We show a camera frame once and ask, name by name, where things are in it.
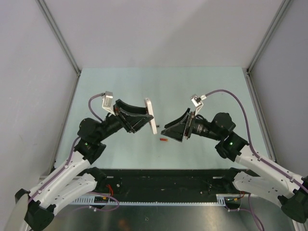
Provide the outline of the red white remote control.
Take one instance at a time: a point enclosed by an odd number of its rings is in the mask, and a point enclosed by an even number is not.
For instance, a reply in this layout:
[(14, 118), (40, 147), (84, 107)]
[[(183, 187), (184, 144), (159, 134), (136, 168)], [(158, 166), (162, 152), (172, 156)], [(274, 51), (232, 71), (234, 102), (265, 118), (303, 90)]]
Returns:
[(157, 134), (157, 126), (156, 126), (156, 121), (155, 121), (155, 117), (154, 117), (154, 109), (153, 109), (152, 102), (149, 98), (145, 98), (144, 103), (145, 103), (147, 113), (153, 117), (150, 120), (149, 124), (151, 126), (152, 133), (154, 135), (156, 135)]

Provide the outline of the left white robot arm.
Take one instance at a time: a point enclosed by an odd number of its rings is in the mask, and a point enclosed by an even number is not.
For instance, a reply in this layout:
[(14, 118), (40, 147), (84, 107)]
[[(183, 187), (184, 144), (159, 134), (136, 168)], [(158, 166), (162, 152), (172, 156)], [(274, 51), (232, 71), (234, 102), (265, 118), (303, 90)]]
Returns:
[(104, 100), (102, 107), (108, 111), (105, 119), (83, 119), (69, 157), (37, 186), (29, 191), (20, 189), (15, 194), (17, 202), (22, 196), (27, 196), (24, 221), (31, 230), (44, 230), (75, 199), (106, 188), (107, 176), (102, 170), (92, 167), (106, 149), (103, 140), (122, 128), (128, 133), (136, 133), (147, 123), (153, 133), (157, 133), (152, 102), (148, 98), (144, 102), (144, 107), (137, 107), (121, 100), (116, 100), (114, 105)]

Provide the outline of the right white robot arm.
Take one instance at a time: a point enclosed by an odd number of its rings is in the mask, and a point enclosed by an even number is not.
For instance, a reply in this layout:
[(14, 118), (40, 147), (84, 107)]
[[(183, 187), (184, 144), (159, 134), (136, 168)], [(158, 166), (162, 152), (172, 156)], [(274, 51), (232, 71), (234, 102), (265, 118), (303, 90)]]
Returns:
[(231, 176), (222, 181), (225, 192), (239, 190), (254, 194), (280, 207), (292, 220), (305, 223), (308, 219), (308, 179), (257, 153), (252, 144), (233, 132), (234, 128), (228, 113), (218, 113), (212, 122), (208, 122), (187, 110), (180, 118), (165, 125), (161, 134), (179, 142), (193, 134), (218, 141), (215, 149), (220, 157), (257, 174), (252, 177), (243, 171), (232, 170)]

